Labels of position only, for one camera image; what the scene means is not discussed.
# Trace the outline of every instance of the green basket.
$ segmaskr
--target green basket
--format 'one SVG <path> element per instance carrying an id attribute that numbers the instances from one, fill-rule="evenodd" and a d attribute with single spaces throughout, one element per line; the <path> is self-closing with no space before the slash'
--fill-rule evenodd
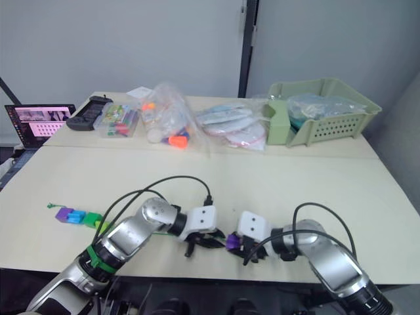
<path id="1" fill-rule="evenodd" d="M 345 114 L 327 117 L 320 120 L 308 119 L 302 127 L 294 133 L 291 129 L 285 134 L 277 121 L 283 121 L 284 108 L 290 96 L 312 93 L 320 96 L 341 96 L 366 105 L 363 114 Z M 356 138 L 362 133 L 366 125 L 378 114 L 382 108 L 370 99 L 361 95 L 358 91 L 348 86 L 339 79 L 323 78 L 300 82 L 278 82 L 270 87 L 268 95 L 280 98 L 271 100 L 268 106 L 271 110 L 270 128 L 268 132 L 268 144 L 286 143 L 287 146 L 306 144 L 330 139 L 350 137 Z"/>

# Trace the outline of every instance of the table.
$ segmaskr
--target table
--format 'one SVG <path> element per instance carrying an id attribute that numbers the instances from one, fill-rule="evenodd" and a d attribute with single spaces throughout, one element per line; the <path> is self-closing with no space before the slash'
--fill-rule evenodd
<path id="1" fill-rule="evenodd" d="M 106 95 L 114 102 L 132 102 L 135 100 L 125 93 L 94 92 L 92 95 Z M 202 110 L 214 105 L 237 100 L 237 98 L 219 98 L 219 97 L 200 97 L 187 96 L 187 101 L 193 110 Z M 79 109 L 88 103 L 89 99 L 80 106 Z M 115 148 L 115 149 L 147 149 L 158 151 L 173 151 L 174 148 L 166 144 L 153 144 L 146 139 L 146 133 L 141 123 L 138 124 L 135 134 L 132 138 L 112 139 L 100 138 L 95 132 L 73 131 L 66 125 L 59 129 L 45 144 L 45 146 L 76 146 L 86 148 Z M 226 147 L 214 146 L 212 152 L 225 154 L 255 154 L 247 150 L 237 150 Z M 335 157 L 335 158 L 373 158 L 377 159 L 377 154 L 366 141 L 360 136 L 357 139 L 342 138 L 326 142 L 317 142 L 310 147 L 297 146 L 287 148 L 285 146 L 268 146 L 262 153 L 264 155 L 275 156 L 317 156 L 317 157 Z"/>
<path id="2" fill-rule="evenodd" d="M 58 222 L 58 208 L 47 209 L 49 202 L 103 213 L 124 193 L 177 174 L 208 183 L 225 233 L 235 230 L 242 211 L 281 227 L 291 222 L 298 204 L 317 201 L 346 221 L 359 261 L 375 283 L 420 282 L 420 247 L 412 244 L 420 239 L 420 218 L 379 159 L 179 150 L 42 147 L 0 192 L 0 267 L 60 272 L 89 244 L 94 230 Z M 156 188 L 183 211 L 205 197 L 205 190 L 189 180 Z M 140 204 L 135 202 L 127 215 Z M 343 228 L 321 209 L 303 209 L 299 217 L 316 219 L 348 245 Z M 223 249 L 197 247 L 191 259 L 184 257 L 185 249 L 186 243 L 171 236 L 152 236 L 118 274 L 318 282 L 304 257 L 243 267 Z"/>

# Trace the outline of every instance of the colored building block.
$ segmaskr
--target colored building block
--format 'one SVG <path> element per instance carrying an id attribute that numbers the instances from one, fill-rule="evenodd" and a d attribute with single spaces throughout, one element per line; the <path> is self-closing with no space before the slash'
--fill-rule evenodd
<path id="1" fill-rule="evenodd" d="M 86 216 L 85 211 L 73 210 L 67 216 L 67 223 L 83 224 L 83 219 L 85 218 L 85 216 Z"/>
<path id="2" fill-rule="evenodd" d="M 100 221 L 96 221 L 94 223 L 94 227 L 97 229 L 99 227 Z M 108 227 L 108 225 L 110 225 L 110 223 L 108 221 L 105 221 L 104 224 L 102 225 L 102 228 L 100 228 L 99 233 L 102 233 L 103 231 L 105 231 L 105 229 Z"/>
<path id="3" fill-rule="evenodd" d="M 102 215 L 94 212 L 89 212 L 86 217 L 83 219 L 83 224 L 89 228 L 97 228 L 95 225 L 96 221 L 101 221 Z"/>
<path id="4" fill-rule="evenodd" d="M 68 215 L 69 213 L 73 212 L 73 210 L 74 209 L 72 208 L 60 208 L 60 210 L 58 210 L 58 213 L 55 215 L 55 218 L 60 222 L 67 223 Z"/>

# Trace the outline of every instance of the purple block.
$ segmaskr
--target purple block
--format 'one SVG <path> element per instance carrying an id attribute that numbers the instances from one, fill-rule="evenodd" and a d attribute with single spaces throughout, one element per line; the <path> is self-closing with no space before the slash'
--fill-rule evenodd
<path id="1" fill-rule="evenodd" d="M 67 223 L 67 217 L 71 212 L 73 212 L 72 208 L 60 208 L 58 213 L 55 215 L 55 218 L 60 222 Z"/>
<path id="2" fill-rule="evenodd" d="M 226 249 L 235 249 L 241 247 L 241 241 L 235 234 L 229 234 L 226 239 Z"/>

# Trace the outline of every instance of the gray wall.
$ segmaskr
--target gray wall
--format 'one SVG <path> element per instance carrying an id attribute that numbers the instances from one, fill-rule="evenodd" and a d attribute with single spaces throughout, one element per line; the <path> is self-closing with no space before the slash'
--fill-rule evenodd
<path id="1" fill-rule="evenodd" d="M 384 118 L 371 144 L 420 213 L 420 73 Z"/>
<path id="2" fill-rule="evenodd" d="M 242 0 L 0 0 L 1 77 L 21 102 L 79 105 L 163 80 L 236 96 Z M 10 101 L 1 97 L 1 107 Z M 12 134 L 1 109 L 0 136 Z"/>
<path id="3" fill-rule="evenodd" d="M 249 96 L 338 77 L 386 113 L 420 70 L 419 0 L 261 0 L 257 27 Z"/>

